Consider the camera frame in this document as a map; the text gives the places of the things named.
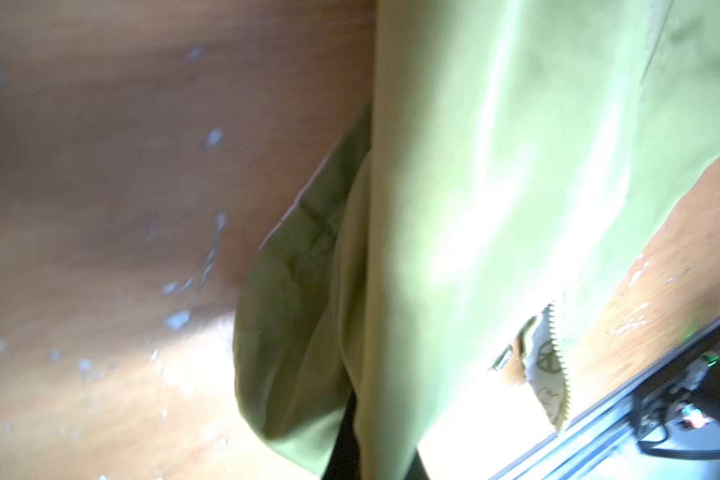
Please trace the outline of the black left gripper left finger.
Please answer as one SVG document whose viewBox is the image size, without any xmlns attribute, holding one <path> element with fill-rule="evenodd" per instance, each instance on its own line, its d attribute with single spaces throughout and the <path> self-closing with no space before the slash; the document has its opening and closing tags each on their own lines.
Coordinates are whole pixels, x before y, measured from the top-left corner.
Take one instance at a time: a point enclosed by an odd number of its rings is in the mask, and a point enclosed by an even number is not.
<svg viewBox="0 0 720 480">
<path fill-rule="evenodd" d="M 359 480 L 361 478 L 360 450 L 354 431 L 356 406 L 356 394 L 352 392 L 322 480 Z"/>
</svg>

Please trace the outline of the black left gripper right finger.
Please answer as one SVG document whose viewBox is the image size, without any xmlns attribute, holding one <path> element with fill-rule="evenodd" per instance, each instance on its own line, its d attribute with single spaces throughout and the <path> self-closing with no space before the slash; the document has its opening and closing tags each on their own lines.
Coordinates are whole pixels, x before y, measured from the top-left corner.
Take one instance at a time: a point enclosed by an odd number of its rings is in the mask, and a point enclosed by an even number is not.
<svg viewBox="0 0 720 480">
<path fill-rule="evenodd" d="M 424 467 L 418 451 L 414 452 L 410 467 L 406 473 L 405 480 L 429 480 L 429 476 Z"/>
</svg>

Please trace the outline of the green Snoopy zip jacket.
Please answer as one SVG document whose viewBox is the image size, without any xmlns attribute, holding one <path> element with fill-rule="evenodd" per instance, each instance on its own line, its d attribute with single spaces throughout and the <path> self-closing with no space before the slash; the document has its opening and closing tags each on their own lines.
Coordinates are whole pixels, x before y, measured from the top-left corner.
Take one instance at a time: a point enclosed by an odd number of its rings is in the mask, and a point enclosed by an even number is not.
<svg viewBox="0 0 720 480">
<path fill-rule="evenodd" d="M 380 1 L 373 98 L 261 245 L 236 398 L 277 454 L 411 475 L 522 329 L 568 355 L 720 156 L 720 1 Z"/>
</svg>

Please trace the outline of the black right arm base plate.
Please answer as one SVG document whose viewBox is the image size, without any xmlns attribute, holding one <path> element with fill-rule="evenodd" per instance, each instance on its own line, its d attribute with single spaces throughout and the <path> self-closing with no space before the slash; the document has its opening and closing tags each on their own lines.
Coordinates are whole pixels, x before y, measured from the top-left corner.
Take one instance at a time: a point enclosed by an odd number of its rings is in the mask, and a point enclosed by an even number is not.
<svg viewBox="0 0 720 480">
<path fill-rule="evenodd" d="M 720 361 L 720 324 L 646 379 L 632 394 L 631 424 L 638 439 L 677 420 L 692 427 L 711 419 L 692 403 L 707 369 Z"/>
</svg>

